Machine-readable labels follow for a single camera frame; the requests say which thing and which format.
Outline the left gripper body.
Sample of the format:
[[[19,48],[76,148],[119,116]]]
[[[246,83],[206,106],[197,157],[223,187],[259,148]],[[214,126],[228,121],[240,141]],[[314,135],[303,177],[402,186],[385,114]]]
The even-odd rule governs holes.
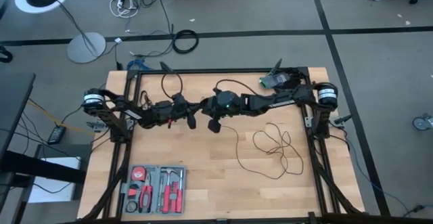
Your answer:
[[[152,109],[152,119],[150,120],[149,127],[162,126],[168,124],[171,127],[172,122],[179,119],[186,119],[187,125],[190,129],[196,128],[196,112],[191,111],[191,104],[188,102],[184,112],[176,112],[173,110],[173,103],[169,101],[162,101],[157,103]]]

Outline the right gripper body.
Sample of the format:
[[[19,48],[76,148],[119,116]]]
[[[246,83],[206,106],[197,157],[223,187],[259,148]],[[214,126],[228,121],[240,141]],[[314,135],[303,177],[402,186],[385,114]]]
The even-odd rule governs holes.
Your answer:
[[[213,133],[219,133],[221,124],[219,120],[224,117],[235,116],[240,113],[241,98],[232,91],[222,91],[214,89],[217,109],[214,118],[211,118],[208,123],[208,128]]]

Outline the green circuit board device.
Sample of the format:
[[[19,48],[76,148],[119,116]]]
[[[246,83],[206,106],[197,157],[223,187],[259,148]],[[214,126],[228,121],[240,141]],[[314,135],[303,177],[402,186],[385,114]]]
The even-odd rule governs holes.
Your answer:
[[[259,78],[259,83],[265,89],[272,89],[277,86],[281,86],[284,83],[288,82],[291,79],[291,76],[287,73],[279,73],[268,75]]]

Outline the black work glove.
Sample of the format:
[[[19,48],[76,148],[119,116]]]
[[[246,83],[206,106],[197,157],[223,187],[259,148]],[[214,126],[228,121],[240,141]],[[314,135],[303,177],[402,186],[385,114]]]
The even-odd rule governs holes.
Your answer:
[[[307,67],[284,68],[282,73],[288,75],[288,78],[287,81],[280,86],[281,89],[293,89],[300,85],[302,80],[305,81],[309,77]]]

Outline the white power strip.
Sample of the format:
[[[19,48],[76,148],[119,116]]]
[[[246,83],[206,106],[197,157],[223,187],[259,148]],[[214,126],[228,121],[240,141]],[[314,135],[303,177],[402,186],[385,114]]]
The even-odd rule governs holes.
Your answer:
[[[134,0],[110,0],[109,10],[117,18],[128,19],[136,16],[139,8]]]

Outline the black aluminium table frame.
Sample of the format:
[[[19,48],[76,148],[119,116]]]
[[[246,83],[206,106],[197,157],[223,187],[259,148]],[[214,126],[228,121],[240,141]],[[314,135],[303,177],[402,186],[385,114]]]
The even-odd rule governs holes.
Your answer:
[[[189,74],[181,74],[183,95],[189,101],[200,101],[213,94],[212,88],[221,79],[237,80],[259,93],[270,94],[271,91],[258,86],[258,78],[265,73],[261,70],[192,70]],[[304,117],[301,109],[293,105],[270,110],[255,118],[224,118],[220,120],[223,128],[218,134],[208,130],[209,117],[200,112],[196,114],[195,130],[190,130],[185,120],[174,122],[170,129],[165,125],[148,130],[136,126],[129,164],[186,166],[185,210],[181,216],[169,217],[122,214],[122,220],[188,220],[189,223],[189,220],[198,219],[306,217],[308,212],[320,215]],[[257,131],[278,136],[277,129],[266,125],[267,122],[276,124],[283,132],[288,131],[292,145],[303,158],[303,174],[285,174],[274,180],[248,172],[239,165],[235,154],[237,135],[224,126],[234,128],[239,134],[238,155],[245,167],[271,177],[281,174],[280,156],[268,155],[253,145],[252,136]],[[353,206],[364,211],[346,144],[332,137],[325,146],[336,185]],[[118,164],[121,164],[125,147],[121,144],[115,150],[115,145],[107,141],[91,154],[78,218],[87,215],[100,199],[107,186],[113,156],[119,156]]]

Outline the white box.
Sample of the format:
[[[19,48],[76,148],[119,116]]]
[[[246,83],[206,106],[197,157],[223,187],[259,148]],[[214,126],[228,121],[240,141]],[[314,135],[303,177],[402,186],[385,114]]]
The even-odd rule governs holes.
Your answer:
[[[45,162],[60,164],[78,170],[81,158],[42,158]],[[45,177],[35,177],[28,203],[69,202],[74,196],[76,184]]]

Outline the red handled screwdriver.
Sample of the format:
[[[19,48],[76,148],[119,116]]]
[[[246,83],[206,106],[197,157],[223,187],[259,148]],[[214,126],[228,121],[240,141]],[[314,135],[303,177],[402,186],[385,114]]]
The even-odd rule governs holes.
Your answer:
[[[180,177],[179,177],[179,189],[177,191],[177,201],[176,201],[176,213],[182,213],[183,210],[183,176],[184,176],[184,170],[180,171]]]

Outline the black power adapter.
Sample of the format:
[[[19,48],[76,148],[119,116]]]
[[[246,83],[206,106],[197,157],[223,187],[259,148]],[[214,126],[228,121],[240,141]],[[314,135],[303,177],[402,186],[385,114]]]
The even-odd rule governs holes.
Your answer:
[[[53,128],[53,131],[51,132],[48,140],[47,140],[47,144],[48,145],[59,144],[61,142],[65,132],[66,132],[66,127],[55,126]]]

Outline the red handled hammer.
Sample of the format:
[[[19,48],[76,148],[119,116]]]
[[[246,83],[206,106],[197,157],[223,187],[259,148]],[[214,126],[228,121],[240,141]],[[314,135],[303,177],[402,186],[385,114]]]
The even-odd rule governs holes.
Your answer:
[[[169,202],[170,202],[170,176],[171,176],[171,173],[174,172],[175,170],[172,168],[165,168],[164,171],[166,172],[166,185],[164,188],[162,213],[168,213]]]

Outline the thin grey screwdriver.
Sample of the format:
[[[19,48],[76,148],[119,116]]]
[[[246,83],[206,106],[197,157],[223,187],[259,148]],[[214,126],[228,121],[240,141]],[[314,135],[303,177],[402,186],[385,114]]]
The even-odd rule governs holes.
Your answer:
[[[157,196],[156,212],[160,212],[161,209],[162,190],[163,190],[163,183],[160,182],[159,189],[158,189],[158,196]]]

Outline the grey caster wheel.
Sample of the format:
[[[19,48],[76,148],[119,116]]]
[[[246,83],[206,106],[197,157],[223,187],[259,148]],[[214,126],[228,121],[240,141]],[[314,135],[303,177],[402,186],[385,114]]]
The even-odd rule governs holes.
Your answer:
[[[422,116],[415,117],[412,124],[419,131],[433,129],[433,116],[423,114]]]

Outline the grey plastic tool case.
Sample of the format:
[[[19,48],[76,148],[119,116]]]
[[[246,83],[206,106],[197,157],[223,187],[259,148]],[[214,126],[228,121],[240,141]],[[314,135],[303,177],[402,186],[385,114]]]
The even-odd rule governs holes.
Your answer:
[[[141,193],[141,188],[144,182],[142,181],[132,181],[131,180],[131,170],[134,166],[144,166],[147,174],[150,174],[152,177],[151,179],[151,185],[153,187],[152,192],[152,205],[151,205],[151,211],[149,213],[145,212],[139,212],[139,196]],[[186,190],[186,179],[187,179],[187,171],[185,166],[181,165],[153,165],[153,164],[142,164],[142,165],[134,165],[129,170],[129,176],[127,177],[127,182],[122,186],[121,193],[124,195],[123,197],[123,207],[122,211],[123,213],[130,214],[130,215],[166,215],[166,216],[180,216],[184,213],[185,210],[185,190]],[[184,176],[183,176],[183,210],[182,213],[176,213],[175,207],[176,207],[176,201],[169,202],[169,211],[168,213],[162,213],[162,205],[163,205],[163,198],[164,198],[164,188],[166,185],[166,172],[164,171],[165,168],[172,168],[175,171],[171,173],[170,176],[170,185],[173,181],[179,182],[180,177],[180,171],[184,170]],[[161,199],[161,209],[160,212],[156,212],[156,205],[157,205],[157,196],[158,196],[158,189],[160,182],[163,183],[163,190],[162,190],[162,199]],[[139,191],[134,199],[128,199],[127,192],[130,184],[137,184],[139,186]]]

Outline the black desk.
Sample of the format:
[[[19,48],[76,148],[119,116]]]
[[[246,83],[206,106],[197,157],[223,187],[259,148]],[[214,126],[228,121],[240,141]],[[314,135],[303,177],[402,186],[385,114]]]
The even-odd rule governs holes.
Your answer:
[[[41,140],[36,140],[39,146],[32,156],[9,150],[12,137],[19,134],[16,127],[30,97],[34,81],[33,73],[0,72],[0,213],[11,188],[23,190],[14,213],[13,224],[20,224],[22,220],[36,177],[82,185],[86,176],[85,158],[70,155]],[[49,148],[52,153],[57,152],[61,156],[77,160],[78,167],[71,168],[42,160],[42,147]]]

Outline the red tape measure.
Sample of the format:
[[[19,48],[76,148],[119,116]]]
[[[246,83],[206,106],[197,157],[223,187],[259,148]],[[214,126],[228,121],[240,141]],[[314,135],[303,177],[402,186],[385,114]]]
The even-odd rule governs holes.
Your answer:
[[[144,166],[134,166],[131,170],[131,180],[132,181],[142,181],[146,179],[147,171]]]

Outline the red handled pliers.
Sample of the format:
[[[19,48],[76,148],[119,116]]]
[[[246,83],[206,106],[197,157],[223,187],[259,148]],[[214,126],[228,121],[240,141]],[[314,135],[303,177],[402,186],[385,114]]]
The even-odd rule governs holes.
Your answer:
[[[151,211],[153,192],[151,179],[152,177],[150,176],[150,174],[147,174],[144,184],[142,185],[141,193],[139,196],[139,212],[149,213]]]

